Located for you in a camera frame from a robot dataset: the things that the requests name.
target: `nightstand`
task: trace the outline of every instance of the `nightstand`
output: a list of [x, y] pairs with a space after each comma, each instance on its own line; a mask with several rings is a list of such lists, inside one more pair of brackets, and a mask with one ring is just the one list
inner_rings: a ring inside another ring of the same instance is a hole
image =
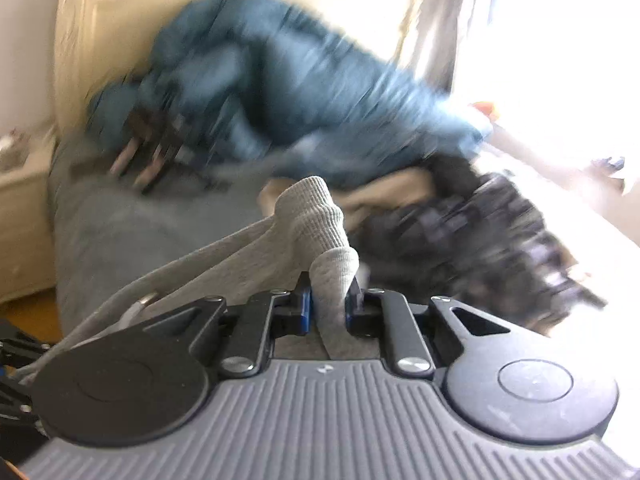
[[32, 138], [23, 167], [0, 173], [0, 303], [56, 284], [47, 217], [54, 139]]

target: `gray blanket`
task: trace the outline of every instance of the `gray blanket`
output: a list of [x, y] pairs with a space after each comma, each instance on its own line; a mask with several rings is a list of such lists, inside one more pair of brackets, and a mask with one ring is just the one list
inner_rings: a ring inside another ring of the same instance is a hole
[[229, 170], [226, 191], [204, 190], [194, 177], [173, 171], [141, 196], [108, 177], [97, 157], [92, 140], [65, 137], [49, 177], [65, 334], [130, 282], [262, 217], [256, 197], [268, 170]]

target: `blue blanket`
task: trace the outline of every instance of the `blue blanket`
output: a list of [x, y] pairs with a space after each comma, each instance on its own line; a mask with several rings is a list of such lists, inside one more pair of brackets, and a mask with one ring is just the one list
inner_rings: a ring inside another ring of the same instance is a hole
[[438, 151], [467, 158], [491, 131], [411, 73], [380, 61], [279, 0], [197, 0], [156, 38], [141, 82], [108, 85], [88, 133], [108, 149], [130, 138], [136, 105], [185, 124], [201, 164], [284, 149], [277, 174], [359, 186]]

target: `round black disc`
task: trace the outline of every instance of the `round black disc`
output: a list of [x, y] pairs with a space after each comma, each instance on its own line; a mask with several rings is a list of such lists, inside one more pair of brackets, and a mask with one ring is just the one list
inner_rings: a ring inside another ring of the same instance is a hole
[[204, 402], [204, 368], [175, 341], [114, 334], [53, 359], [33, 384], [34, 410], [54, 436], [132, 446], [169, 433]]
[[604, 370], [535, 346], [515, 352], [481, 337], [475, 345], [449, 367], [444, 394], [476, 428], [537, 446], [574, 442], [606, 428], [618, 388]]

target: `metal bolt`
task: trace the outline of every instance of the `metal bolt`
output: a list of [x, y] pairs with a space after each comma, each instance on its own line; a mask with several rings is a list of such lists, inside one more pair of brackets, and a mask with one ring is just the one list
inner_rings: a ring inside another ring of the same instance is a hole
[[244, 374], [245, 372], [249, 372], [254, 369], [255, 364], [251, 359], [247, 359], [246, 357], [242, 357], [239, 355], [234, 355], [231, 357], [227, 357], [226, 359], [222, 359], [220, 365], [227, 371], [233, 374]]
[[159, 298], [160, 298], [160, 296], [158, 295], [157, 292], [152, 292], [150, 294], [147, 294], [146, 296], [142, 296], [142, 298], [140, 298], [138, 300], [138, 303], [142, 303], [144, 306], [147, 306], [147, 305], [152, 304], [153, 302], [155, 302]]
[[36, 427], [36, 430], [38, 430], [38, 432], [41, 435], [46, 436], [47, 438], [49, 438], [49, 435], [47, 434], [47, 432], [42, 427], [42, 421], [41, 420], [36, 420], [36, 423], [34, 424], [34, 426]]
[[431, 364], [420, 357], [403, 357], [398, 361], [398, 368], [406, 374], [421, 374], [431, 368]]

